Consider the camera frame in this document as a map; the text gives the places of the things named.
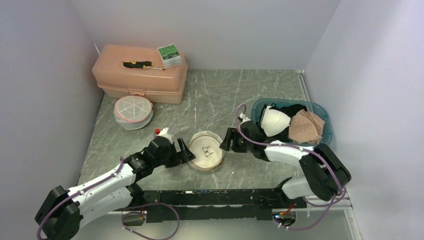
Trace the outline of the beige mesh laundry bag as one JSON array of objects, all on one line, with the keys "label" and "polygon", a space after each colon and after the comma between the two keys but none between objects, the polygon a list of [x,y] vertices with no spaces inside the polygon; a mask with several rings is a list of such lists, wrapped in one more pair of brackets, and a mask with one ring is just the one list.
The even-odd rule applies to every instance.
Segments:
[{"label": "beige mesh laundry bag", "polygon": [[220,148],[223,139],[209,130],[194,134],[189,141],[188,149],[195,158],[188,164],[197,170],[210,171],[223,163],[225,150]]}]

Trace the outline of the pink rimmed mesh laundry bag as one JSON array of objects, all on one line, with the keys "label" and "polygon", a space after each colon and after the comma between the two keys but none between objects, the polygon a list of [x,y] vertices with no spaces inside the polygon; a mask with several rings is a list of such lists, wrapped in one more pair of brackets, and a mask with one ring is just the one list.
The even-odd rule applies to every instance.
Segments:
[{"label": "pink rimmed mesh laundry bag", "polygon": [[153,118],[153,103],[141,96],[125,96],[116,101],[113,114],[115,121],[125,130],[142,129]]}]

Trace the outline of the white bra with black trim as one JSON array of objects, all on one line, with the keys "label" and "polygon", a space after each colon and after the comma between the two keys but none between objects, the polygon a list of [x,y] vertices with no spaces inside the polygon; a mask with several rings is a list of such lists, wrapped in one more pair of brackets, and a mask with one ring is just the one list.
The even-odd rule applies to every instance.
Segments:
[{"label": "white bra with black trim", "polygon": [[290,126],[290,122],[291,118],[278,108],[270,105],[263,106],[259,125],[267,137],[279,135]]}]

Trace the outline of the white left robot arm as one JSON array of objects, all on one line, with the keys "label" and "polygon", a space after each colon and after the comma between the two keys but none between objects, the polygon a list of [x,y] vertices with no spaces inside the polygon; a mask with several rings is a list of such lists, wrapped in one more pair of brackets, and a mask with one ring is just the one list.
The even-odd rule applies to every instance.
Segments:
[{"label": "white left robot arm", "polygon": [[103,175],[68,189],[59,185],[50,190],[35,216],[36,238],[70,240],[110,211],[139,209],[144,203],[139,180],[157,167],[172,168],[196,159],[182,138],[177,142],[179,151],[169,137],[158,135],[141,151],[120,157],[119,164]]}]

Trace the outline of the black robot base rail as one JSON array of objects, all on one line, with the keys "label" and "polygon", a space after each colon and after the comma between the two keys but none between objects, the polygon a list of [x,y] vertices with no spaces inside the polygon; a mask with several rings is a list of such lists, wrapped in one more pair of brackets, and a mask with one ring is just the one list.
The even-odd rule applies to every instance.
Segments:
[{"label": "black robot base rail", "polygon": [[209,189],[209,190],[146,190],[123,211],[146,212],[148,223],[176,219],[256,219],[268,221],[281,210],[305,209],[301,198],[289,199],[276,188]]}]

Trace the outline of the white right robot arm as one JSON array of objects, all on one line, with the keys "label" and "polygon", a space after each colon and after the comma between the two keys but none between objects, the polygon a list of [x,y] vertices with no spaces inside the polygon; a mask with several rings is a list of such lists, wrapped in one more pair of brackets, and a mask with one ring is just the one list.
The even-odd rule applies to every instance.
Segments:
[{"label": "white right robot arm", "polygon": [[352,179],[341,160],[324,143],[300,146],[267,137],[251,120],[238,127],[229,127],[219,146],[224,151],[251,152],[255,158],[266,162],[291,165],[301,170],[299,177],[289,177],[276,187],[276,203],[289,207],[297,198],[316,196],[330,201],[344,193]]}]

